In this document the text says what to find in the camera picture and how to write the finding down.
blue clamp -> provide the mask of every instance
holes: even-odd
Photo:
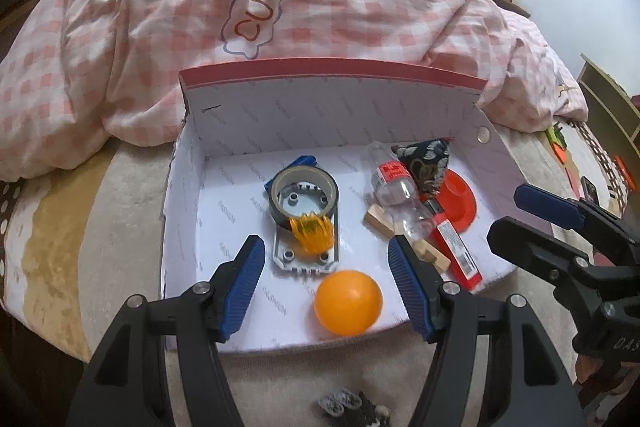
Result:
[[[513,201],[520,210],[565,230],[578,232],[584,227],[584,216],[575,201],[565,200],[542,188],[523,184],[513,193]]]

black patterned fabric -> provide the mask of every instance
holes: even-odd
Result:
[[[404,147],[394,145],[391,150],[411,173],[418,190],[435,196],[442,187],[449,165],[449,138],[413,143]]]

pink checkered comforter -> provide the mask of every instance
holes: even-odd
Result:
[[[524,132],[587,116],[536,25],[491,0],[41,0],[0,64],[0,179],[73,168],[109,136],[174,140],[181,69],[302,56],[485,78],[480,107]]]

cardboard box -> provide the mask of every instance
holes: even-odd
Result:
[[[275,224],[264,183],[301,154],[312,154],[340,191],[340,266],[380,286],[382,314],[370,331],[407,320],[386,257],[386,241],[362,222],[372,203],[372,140],[414,142],[453,137],[450,168],[476,195],[478,214],[462,234],[484,277],[495,283],[514,267],[491,254],[485,237],[510,214],[550,232],[519,211],[524,178],[485,115],[474,105],[485,82],[410,64],[346,58],[228,62],[182,71],[188,115],[175,145],[164,201],[161,287],[180,295],[232,259],[249,234],[263,238],[267,261],[244,323],[221,351],[308,347],[335,337],[316,321],[322,278],[296,277],[271,261]],[[480,143],[478,130],[490,133]]]

ping pong ball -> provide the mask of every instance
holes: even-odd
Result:
[[[314,310],[318,321],[332,333],[345,337],[360,335],[378,320],[382,292],[368,275],[342,270],[318,286]]]

